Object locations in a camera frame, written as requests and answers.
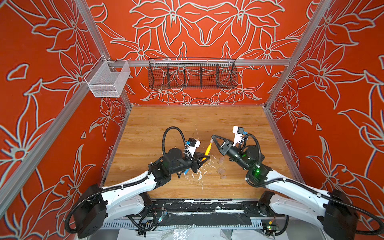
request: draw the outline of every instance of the white wire mesh basket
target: white wire mesh basket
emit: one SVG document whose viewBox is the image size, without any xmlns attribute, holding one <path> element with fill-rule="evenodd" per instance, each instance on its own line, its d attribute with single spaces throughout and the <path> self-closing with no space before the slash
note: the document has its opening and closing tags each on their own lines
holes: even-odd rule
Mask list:
<svg viewBox="0 0 384 240">
<path fill-rule="evenodd" d="M 127 79 L 131 73 L 128 62 L 125 61 L 124 66 L 119 69 L 109 67 L 104 56 L 94 65 L 93 69 L 97 69 L 94 74 L 89 74 L 84 78 L 89 89 L 95 97 L 100 98 L 118 98 L 124 89 Z"/>
</svg>

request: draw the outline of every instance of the orange wall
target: orange wall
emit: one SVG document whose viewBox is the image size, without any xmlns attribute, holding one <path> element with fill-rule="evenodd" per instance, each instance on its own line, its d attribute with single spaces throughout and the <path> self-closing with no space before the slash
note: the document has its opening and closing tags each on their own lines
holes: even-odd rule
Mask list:
<svg viewBox="0 0 384 240">
<path fill-rule="evenodd" d="M 0 187 L 100 57 L 72 0 L 0 7 Z M 127 109 L 90 92 L 0 219 L 1 239 L 72 239 L 63 219 L 99 184 Z"/>
<path fill-rule="evenodd" d="M 384 217 L 384 3 L 334 1 L 272 114 L 308 185 Z M 360 216 L 360 229 L 376 224 Z M 358 235 L 356 239 L 380 239 Z"/>
<path fill-rule="evenodd" d="M 318 1 L 87 0 L 114 60 L 154 57 L 289 58 Z M 283 66 L 240 67 L 231 90 L 151 90 L 146 68 L 131 68 L 136 105 L 263 104 Z"/>
</svg>

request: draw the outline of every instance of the electrical wire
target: electrical wire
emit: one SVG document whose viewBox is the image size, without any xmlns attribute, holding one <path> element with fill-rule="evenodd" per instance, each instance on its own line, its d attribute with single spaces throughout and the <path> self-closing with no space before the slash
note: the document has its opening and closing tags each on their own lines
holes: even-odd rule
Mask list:
<svg viewBox="0 0 384 240">
<path fill-rule="evenodd" d="M 105 188 L 105 189 L 100 189 L 98 190 L 97 192 L 89 195 L 88 197 L 84 198 L 83 200 L 81 201 L 78 201 L 71 209 L 71 211 L 68 213 L 66 219 L 65 219 L 65 222 L 64 222 L 64 228 L 65 230 L 68 232 L 68 233 L 78 233 L 79 229 L 73 229 L 70 227 L 70 219 L 73 215 L 73 213 L 80 207 L 82 206 L 85 202 L 87 202 L 88 200 L 91 200 L 93 199 L 95 196 L 99 195 L 99 194 L 102 194 L 102 193 L 105 193 L 105 192 L 109 192 L 109 191 L 114 191 L 114 190 L 118 190 L 118 189 L 121 189 L 121 188 L 126 188 L 126 187 L 132 187 L 132 186 L 135 186 L 137 184 L 140 184 L 142 182 L 144 182 L 145 180 L 148 179 L 148 176 L 145 176 L 143 179 L 139 180 L 139 181 L 136 181 L 136 182 L 130 182 L 130 183 L 127 183 L 127 184 L 124 184 L 123 186 L 112 186 L 112 187 L 109 187 L 109 188 Z"/>
<path fill-rule="evenodd" d="M 244 143 L 243 143 L 243 145 L 242 145 L 242 148 L 240 148 L 240 150 L 243 150 L 243 149 L 246 148 L 246 147 L 250 147 L 250 146 L 246 146 L 246 145 L 245 145 L 245 144 L 247 143 L 248 136 L 250 136 L 251 138 L 253 138 L 253 140 L 254 140 L 255 143 L 256 143 L 256 147 L 257 147 L 257 149 L 258 149 L 258 159 L 257 159 L 256 165 L 257 165 L 257 166 L 260 166 L 260 164 L 262 163 L 262 151 L 261 151 L 261 148 L 260 148 L 259 141 L 257 141 L 256 137 L 255 137 L 253 134 L 248 133 L 248 134 L 245 134 L 245 135 L 244 135 L 244 138 L 246 138 L 246 139 L 244 139 Z"/>
<path fill-rule="evenodd" d="M 150 225 L 148 228 L 145 228 L 145 227 L 141 227 L 141 222 L 144 220 L 144 218 L 146 218 L 148 215 L 152 215 L 153 216 L 153 224 Z M 131 220 L 131 222 L 133 223 L 133 225 L 135 225 L 139 231 L 141 232 L 149 232 L 152 230 L 152 228 L 156 225 L 155 224 L 155 221 L 156 221 L 156 214 L 153 213 L 153 212 L 149 212 L 147 213 L 146 215 L 143 215 L 139 221 L 139 223 L 136 223 L 136 221 L 130 216 L 130 215 L 127 215 L 127 218 L 129 220 Z"/>
<path fill-rule="evenodd" d="M 285 224 L 284 224 L 283 229 L 281 229 L 279 232 L 277 232 L 275 234 L 266 232 L 265 235 L 267 235 L 267 236 L 273 236 L 273 235 L 279 236 L 279 235 L 283 234 L 288 227 L 288 222 L 289 222 L 289 216 L 286 215 Z"/>
<path fill-rule="evenodd" d="M 185 150 L 185 153 L 184 153 L 184 154 L 185 154 L 185 157 L 186 157 L 187 160 L 191 160 L 191 159 L 192 159 L 191 152 L 190 152 L 189 150 L 187 150 L 187 144 L 186 144 L 186 142 L 185 142 L 184 134 L 183 134 L 183 132 L 181 131 L 180 128 L 175 127 L 175 126 L 169 127 L 169 128 L 167 128 L 167 129 L 164 131 L 163 139 L 162 139 L 162 141 L 161 141 L 161 148 L 162 148 L 162 151 L 163 151 L 163 155 L 166 154 L 166 147 L 165 147 L 166 136 L 167 136 L 168 131 L 171 130 L 171 129 L 176 129 L 176 130 L 179 131 L 179 133 L 180 133 L 180 135 L 181 135 L 181 138 L 182 138 L 182 140 L 183 140 L 184 147 L 185 147 L 185 149 L 184 149 L 184 150 Z"/>
<path fill-rule="evenodd" d="M 258 185 L 255 185 L 255 184 L 251 183 L 249 181 L 249 179 L 247 179 L 247 183 L 249 185 L 251 185 L 252 187 L 264 187 L 264 186 L 266 186 L 268 184 L 271 184 L 271 183 L 274 183 L 274 182 L 281 182 L 281 181 L 293 183 L 293 184 L 295 184 L 295 185 L 297 185 L 299 187 L 302 187 L 305 190 L 307 190 L 307 191 L 309 191 L 309 192 L 311 192 L 311 193 L 313 193 L 315 195 L 319 194 L 319 192 L 317 192 L 316 190 L 313 190 L 313 189 L 309 188 L 308 186 L 306 186 L 304 184 L 301 184 L 299 182 L 296 182 L 295 180 L 292 180 L 292 179 L 276 178 L 276 179 L 272 179 L 272 180 L 266 181 L 266 182 L 264 182 L 262 184 L 258 184 Z M 373 213 L 370 213 L 369 211 L 366 211 L 366 210 L 364 210 L 362 208 L 359 208 L 359 207 L 356 207 L 354 205 L 351 205 L 351 204 L 348 204 L 348 203 L 345 203 L 345 202 L 333 199 L 333 198 L 331 198 L 329 196 L 326 196 L 324 194 L 320 194 L 320 197 L 322 197 L 324 199 L 327 199 L 330 202 L 334 202 L 334 203 L 340 204 L 342 206 L 350 207 L 352 209 L 355 209 L 356 211 L 371 217 L 373 220 L 375 220 L 379 224 L 379 228 L 376 229 L 376 230 L 372 230 L 372 231 L 356 230 L 356 234 L 361 234 L 361 235 L 379 235 L 379 234 L 383 234 L 384 233 L 384 222 L 380 218 L 378 218 L 376 215 L 374 215 Z"/>
</svg>

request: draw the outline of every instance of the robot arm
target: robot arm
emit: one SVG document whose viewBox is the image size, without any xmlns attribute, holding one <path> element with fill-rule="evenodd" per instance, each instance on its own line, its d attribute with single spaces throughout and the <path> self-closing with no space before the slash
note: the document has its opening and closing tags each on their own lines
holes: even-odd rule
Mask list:
<svg viewBox="0 0 384 240">
<path fill-rule="evenodd" d="M 148 191 L 163 186 L 171 180 L 171 175 L 180 174 L 192 169 L 197 173 L 199 168 L 210 159 L 202 153 L 196 152 L 200 142 L 190 138 L 185 141 L 185 155 L 178 148 L 172 148 L 168 153 L 148 165 L 148 171 L 141 175 L 121 182 L 119 184 L 99 188 L 96 184 L 90 186 L 72 207 L 65 220 L 65 230 L 69 233 L 77 233 L 79 238 L 85 238 L 97 231 L 105 222 L 116 218 L 140 213 L 145 206 L 151 207 L 152 201 Z M 163 136 L 163 149 L 166 132 Z M 70 227 L 70 219 L 73 215 L 76 228 Z"/>
<path fill-rule="evenodd" d="M 335 240 L 353 240 L 356 233 L 365 235 L 384 233 L 383 221 L 374 214 L 351 205 L 343 192 L 333 190 L 330 193 L 283 176 L 262 164 L 265 157 L 261 153 L 255 136 L 247 134 L 243 128 L 237 126 L 234 126 L 232 132 L 235 133 L 233 142 L 217 135 L 212 135 L 212 139 L 222 155 L 228 155 L 230 161 L 237 163 L 244 170 L 248 170 L 245 177 L 246 182 L 252 187 L 268 188 L 292 198 L 284 198 L 274 192 L 265 191 L 258 202 L 261 214 L 267 216 L 273 216 L 275 213 L 285 214 L 301 219 L 324 229 Z M 249 137 L 255 140 L 256 145 L 246 146 Z M 379 229 L 356 230 L 358 221 L 356 211 L 374 219 L 379 224 Z M 266 230 L 266 234 L 274 235 L 275 233 Z"/>
</svg>

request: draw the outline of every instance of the wooden floor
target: wooden floor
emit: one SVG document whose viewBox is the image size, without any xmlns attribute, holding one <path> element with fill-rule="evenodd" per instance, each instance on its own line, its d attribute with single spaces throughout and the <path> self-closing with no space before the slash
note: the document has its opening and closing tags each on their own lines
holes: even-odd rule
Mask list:
<svg viewBox="0 0 384 240">
<path fill-rule="evenodd" d="M 148 170 L 148 164 L 162 156 L 162 135 L 170 126 L 179 127 L 186 139 L 199 139 L 201 144 L 197 151 L 205 152 L 212 134 L 233 140 L 234 125 L 244 127 L 246 132 L 256 136 L 265 155 L 265 165 L 291 177 L 261 107 L 135 106 L 129 116 L 105 186 L 120 183 Z M 170 130 L 167 134 L 166 151 L 173 147 L 183 149 L 177 130 Z M 218 164 L 222 155 L 215 145 L 212 146 L 210 156 L 211 159 L 200 168 L 199 173 L 195 174 L 190 170 L 187 175 L 182 174 L 180 179 L 174 174 L 170 182 L 149 192 L 149 195 L 152 198 L 261 197 L 264 188 L 253 188 L 244 181 L 247 171 L 230 162 L 227 156 L 223 164 Z M 226 179 L 220 179 L 220 174 L 217 173 L 219 167 L 225 169 Z"/>
</svg>

